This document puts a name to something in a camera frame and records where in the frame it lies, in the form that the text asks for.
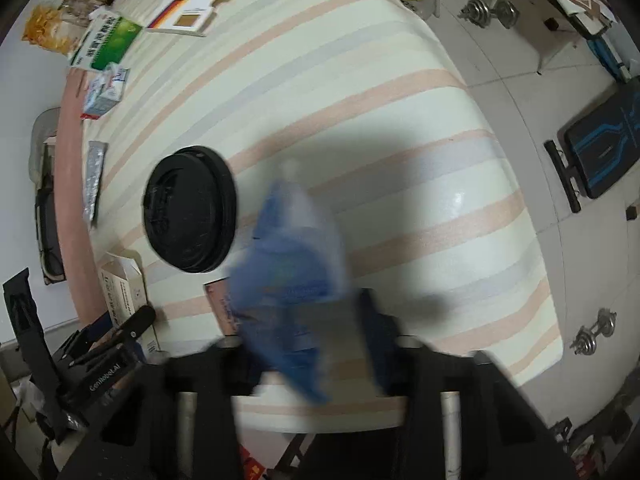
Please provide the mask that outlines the blue plastic wrapper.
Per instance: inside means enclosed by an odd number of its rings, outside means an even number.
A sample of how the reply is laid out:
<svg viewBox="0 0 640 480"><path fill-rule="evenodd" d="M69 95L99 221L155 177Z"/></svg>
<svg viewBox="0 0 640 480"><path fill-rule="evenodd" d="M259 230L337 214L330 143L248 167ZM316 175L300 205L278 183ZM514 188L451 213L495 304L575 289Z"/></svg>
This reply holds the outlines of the blue plastic wrapper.
<svg viewBox="0 0 640 480"><path fill-rule="evenodd" d="M228 293L247 349L309 401L324 403L320 347L299 310L346 297L349 273L337 225L299 174L299 162L281 165L252 240L231 269Z"/></svg>

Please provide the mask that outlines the green white medicine box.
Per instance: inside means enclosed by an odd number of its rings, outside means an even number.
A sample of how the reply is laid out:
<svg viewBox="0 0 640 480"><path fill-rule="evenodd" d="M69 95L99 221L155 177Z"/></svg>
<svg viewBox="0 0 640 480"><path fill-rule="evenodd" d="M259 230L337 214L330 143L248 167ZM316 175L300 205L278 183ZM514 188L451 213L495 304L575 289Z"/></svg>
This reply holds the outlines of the green white medicine box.
<svg viewBox="0 0 640 480"><path fill-rule="evenodd" d="M101 6L90 14L85 35L70 56L70 68L100 72L108 64L119 64L141 31L138 23Z"/></svg>

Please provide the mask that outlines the pink brown tablecloth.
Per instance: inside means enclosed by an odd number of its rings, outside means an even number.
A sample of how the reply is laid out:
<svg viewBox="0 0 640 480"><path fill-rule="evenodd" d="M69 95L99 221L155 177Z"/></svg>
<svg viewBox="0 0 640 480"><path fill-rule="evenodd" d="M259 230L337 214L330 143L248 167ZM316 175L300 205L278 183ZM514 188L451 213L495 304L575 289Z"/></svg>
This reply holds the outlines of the pink brown tablecloth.
<svg viewBox="0 0 640 480"><path fill-rule="evenodd" d="M88 325L106 312L100 280L84 220L81 112L86 73L73 68L66 76L54 161L54 203L58 244L66 282L79 323Z"/></svg>

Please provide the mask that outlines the open white cardboard box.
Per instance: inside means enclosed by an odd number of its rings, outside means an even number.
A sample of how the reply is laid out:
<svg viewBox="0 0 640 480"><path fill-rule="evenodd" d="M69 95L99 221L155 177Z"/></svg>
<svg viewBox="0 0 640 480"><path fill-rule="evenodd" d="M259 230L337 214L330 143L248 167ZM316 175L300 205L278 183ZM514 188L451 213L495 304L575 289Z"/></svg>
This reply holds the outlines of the open white cardboard box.
<svg viewBox="0 0 640 480"><path fill-rule="evenodd" d="M134 318L139 325L134 332L142 359L153 359L160 345L154 330L156 314L146 298L143 273L134 258L107 254L100 265L99 277L107 311L115 328Z"/></svg>

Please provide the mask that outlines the pink card on table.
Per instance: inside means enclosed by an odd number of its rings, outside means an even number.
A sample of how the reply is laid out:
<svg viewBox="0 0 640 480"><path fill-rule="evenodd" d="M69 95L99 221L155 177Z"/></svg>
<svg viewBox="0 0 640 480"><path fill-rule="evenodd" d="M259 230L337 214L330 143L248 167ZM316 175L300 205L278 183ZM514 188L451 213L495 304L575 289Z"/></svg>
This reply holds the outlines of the pink card on table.
<svg viewBox="0 0 640 480"><path fill-rule="evenodd" d="M229 296L228 280L221 278L204 285L205 296L224 336L238 333L239 323L233 315Z"/></svg>

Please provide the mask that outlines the chrome dumbbell near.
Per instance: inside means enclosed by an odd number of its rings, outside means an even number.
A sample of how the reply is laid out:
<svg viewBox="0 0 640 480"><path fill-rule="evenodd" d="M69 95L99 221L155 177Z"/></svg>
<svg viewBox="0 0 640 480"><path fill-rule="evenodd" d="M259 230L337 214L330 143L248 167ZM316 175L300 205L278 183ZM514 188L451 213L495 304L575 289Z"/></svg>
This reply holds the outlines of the chrome dumbbell near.
<svg viewBox="0 0 640 480"><path fill-rule="evenodd" d="M576 356L593 356L597 352L598 338L611 338L614 335L616 318L616 312L600 309L593 325L582 326L570 345Z"/></svg>

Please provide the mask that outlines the chrome dumbbell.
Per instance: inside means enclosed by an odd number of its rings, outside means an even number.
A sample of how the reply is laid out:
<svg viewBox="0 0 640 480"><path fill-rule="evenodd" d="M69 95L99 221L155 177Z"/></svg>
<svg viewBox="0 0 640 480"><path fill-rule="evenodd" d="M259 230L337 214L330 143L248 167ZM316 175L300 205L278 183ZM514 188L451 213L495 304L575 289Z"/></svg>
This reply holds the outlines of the chrome dumbbell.
<svg viewBox="0 0 640 480"><path fill-rule="evenodd" d="M597 352L598 338L611 338L614 335L616 318L616 312L600 309L593 325L582 326L570 345L576 356L593 356Z"/></svg>
<svg viewBox="0 0 640 480"><path fill-rule="evenodd" d="M511 1L498 0L491 8L484 0L469 0L460 10L459 18L480 28L486 28L497 20L504 28L512 28L520 17L520 11Z"/></svg>

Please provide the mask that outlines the black plastic cup lid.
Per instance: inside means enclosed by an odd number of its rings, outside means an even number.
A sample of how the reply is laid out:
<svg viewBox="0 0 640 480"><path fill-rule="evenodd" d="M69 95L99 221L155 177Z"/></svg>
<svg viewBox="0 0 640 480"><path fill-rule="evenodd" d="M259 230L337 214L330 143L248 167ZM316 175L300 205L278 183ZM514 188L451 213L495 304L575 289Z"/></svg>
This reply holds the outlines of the black plastic cup lid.
<svg viewBox="0 0 640 480"><path fill-rule="evenodd" d="M142 198L154 252L186 273L215 270L230 252L238 222L232 172L215 151L192 145L154 167Z"/></svg>

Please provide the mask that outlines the silver foil sachet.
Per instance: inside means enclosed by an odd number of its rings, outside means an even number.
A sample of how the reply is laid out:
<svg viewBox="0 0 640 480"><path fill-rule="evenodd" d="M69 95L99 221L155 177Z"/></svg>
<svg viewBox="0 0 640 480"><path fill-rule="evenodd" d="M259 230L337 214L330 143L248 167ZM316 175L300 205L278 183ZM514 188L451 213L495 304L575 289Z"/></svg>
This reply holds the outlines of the silver foil sachet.
<svg viewBox="0 0 640 480"><path fill-rule="evenodd" d="M84 179L84 219L91 228L96 224L101 180L108 144L100 141L88 143Z"/></svg>

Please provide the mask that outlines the grey folding chair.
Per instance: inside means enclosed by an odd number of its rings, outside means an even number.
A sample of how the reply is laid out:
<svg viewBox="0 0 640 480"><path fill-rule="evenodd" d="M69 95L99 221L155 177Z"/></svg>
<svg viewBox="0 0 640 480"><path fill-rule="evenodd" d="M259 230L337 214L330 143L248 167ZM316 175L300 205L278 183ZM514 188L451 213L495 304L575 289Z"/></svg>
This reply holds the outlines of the grey folding chair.
<svg viewBox="0 0 640 480"><path fill-rule="evenodd" d="M35 225L44 284L66 280L58 242L54 203L54 152L61 109L49 108L32 125L28 159L29 179L35 187Z"/></svg>

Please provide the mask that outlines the small blue white carton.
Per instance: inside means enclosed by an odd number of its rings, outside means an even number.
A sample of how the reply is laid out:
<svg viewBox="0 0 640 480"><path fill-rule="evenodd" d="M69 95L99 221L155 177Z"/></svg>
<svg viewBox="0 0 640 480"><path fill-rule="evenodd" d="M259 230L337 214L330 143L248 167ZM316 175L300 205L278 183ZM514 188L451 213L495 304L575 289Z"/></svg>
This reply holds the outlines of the small blue white carton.
<svg viewBox="0 0 640 480"><path fill-rule="evenodd" d="M88 85L81 117L99 119L119 104L125 93L128 75L128 68L108 63Z"/></svg>

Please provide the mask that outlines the black blue workout bench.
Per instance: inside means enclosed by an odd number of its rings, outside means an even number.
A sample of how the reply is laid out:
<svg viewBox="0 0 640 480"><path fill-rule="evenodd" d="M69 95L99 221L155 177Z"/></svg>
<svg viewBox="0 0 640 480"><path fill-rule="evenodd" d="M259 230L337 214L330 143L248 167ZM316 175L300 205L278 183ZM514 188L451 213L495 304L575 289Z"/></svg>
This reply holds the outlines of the black blue workout bench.
<svg viewBox="0 0 640 480"><path fill-rule="evenodd" d="M579 194L595 200L639 160L639 79L632 78L562 134L564 148L544 142L570 211Z"/></svg>

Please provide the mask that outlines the german flag paper box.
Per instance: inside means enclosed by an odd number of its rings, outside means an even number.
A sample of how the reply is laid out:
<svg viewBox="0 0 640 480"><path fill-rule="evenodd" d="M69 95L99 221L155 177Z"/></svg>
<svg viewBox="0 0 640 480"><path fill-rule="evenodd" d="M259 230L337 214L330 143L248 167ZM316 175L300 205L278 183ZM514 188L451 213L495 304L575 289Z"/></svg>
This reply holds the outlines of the german flag paper box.
<svg viewBox="0 0 640 480"><path fill-rule="evenodd" d="M148 32L204 37L219 0L163 0L145 29Z"/></svg>

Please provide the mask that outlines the chrome dumbbell far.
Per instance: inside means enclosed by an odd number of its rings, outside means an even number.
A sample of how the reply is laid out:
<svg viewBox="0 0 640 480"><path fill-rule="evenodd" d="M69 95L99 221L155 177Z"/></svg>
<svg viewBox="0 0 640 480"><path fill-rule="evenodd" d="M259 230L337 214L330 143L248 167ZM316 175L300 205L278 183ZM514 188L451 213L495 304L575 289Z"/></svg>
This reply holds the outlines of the chrome dumbbell far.
<svg viewBox="0 0 640 480"><path fill-rule="evenodd" d="M459 18L480 28L486 28L497 20L504 28L512 28L520 17L520 11L511 1L498 0L491 8L484 0L469 0L460 10Z"/></svg>

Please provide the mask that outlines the white chair with clothes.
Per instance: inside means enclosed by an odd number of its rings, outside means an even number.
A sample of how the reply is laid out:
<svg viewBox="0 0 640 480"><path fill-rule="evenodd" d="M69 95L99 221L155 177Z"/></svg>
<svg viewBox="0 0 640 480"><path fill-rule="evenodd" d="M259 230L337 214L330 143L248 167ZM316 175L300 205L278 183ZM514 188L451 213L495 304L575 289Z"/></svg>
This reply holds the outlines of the white chair with clothes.
<svg viewBox="0 0 640 480"><path fill-rule="evenodd" d="M546 26L560 39L553 52L541 55L538 73L543 73L560 53L583 41L616 81L631 80L630 62L611 40L612 30L625 30L626 27L608 0L547 1L559 16L548 18Z"/></svg>

